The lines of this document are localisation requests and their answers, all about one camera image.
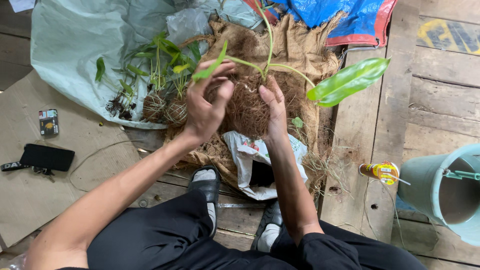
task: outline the glue tube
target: glue tube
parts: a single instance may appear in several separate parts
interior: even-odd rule
[[[362,164],[359,166],[359,173],[385,184],[394,184],[399,179],[400,170],[395,164],[384,161],[380,164]]]

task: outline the smartphone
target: smartphone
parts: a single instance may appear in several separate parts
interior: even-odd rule
[[[43,145],[26,144],[20,164],[67,172],[75,152]]]

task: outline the hand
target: hand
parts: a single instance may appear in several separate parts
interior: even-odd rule
[[[207,69],[215,60],[198,65],[197,70]],[[235,72],[235,63],[225,60],[210,77],[193,82],[187,90],[187,124],[184,133],[194,139],[194,147],[208,141],[225,116],[225,107],[232,97],[234,84],[226,77]],[[209,87],[219,85],[216,99],[210,104],[204,99]]]
[[[265,141],[270,140],[279,140],[288,138],[287,132],[287,111],[285,110],[285,98],[283,96],[282,90],[278,87],[276,80],[273,76],[268,76],[268,85],[270,88],[276,92],[276,96],[272,91],[267,89],[265,86],[260,86],[259,92],[262,100],[270,108],[270,121],[268,123],[268,135],[264,138]]]

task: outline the black slide sandal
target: black slide sandal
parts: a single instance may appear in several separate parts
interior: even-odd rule
[[[278,225],[280,228],[283,225],[283,218],[282,213],[280,212],[280,205],[278,204],[278,200],[275,200],[275,202],[265,208],[264,215],[262,216],[260,225],[258,225],[257,232],[255,233],[255,239],[253,240],[252,246],[250,247],[251,250],[257,250],[258,239],[260,239],[260,236],[264,233],[265,228],[268,224],[275,224]]]
[[[197,174],[197,172],[203,171],[203,170],[210,170],[210,169],[215,171],[215,180],[199,180],[199,181],[192,182],[193,177]],[[201,168],[196,169],[193,172],[192,177],[190,178],[190,183],[188,184],[188,189],[187,189],[188,192],[194,189],[199,189],[200,191],[202,191],[205,194],[207,203],[213,203],[215,205],[215,217],[218,216],[217,206],[218,206],[218,194],[220,192],[220,182],[221,182],[220,173],[218,172],[216,167],[213,165],[205,165]],[[212,237],[215,236],[216,227],[217,227],[217,222],[215,222],[215,228],[214,228]]]

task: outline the foot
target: foot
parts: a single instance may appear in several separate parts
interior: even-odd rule
[[[280,235],[282,225],[282,214],[280,213],[278,200],[276,200],[265,209],[251,249],[270,252],[273,243]]]
[[[188,191],[194,189],[199,189],[205,194],[208,215],[213,223],[213,230],[210,233],[210,236],[214,236],[216,231],[218,193],[220,190],[220,173],[218,173],[215,166],[206,165],[197,169],[193,173],[193,177],[188,185]]]

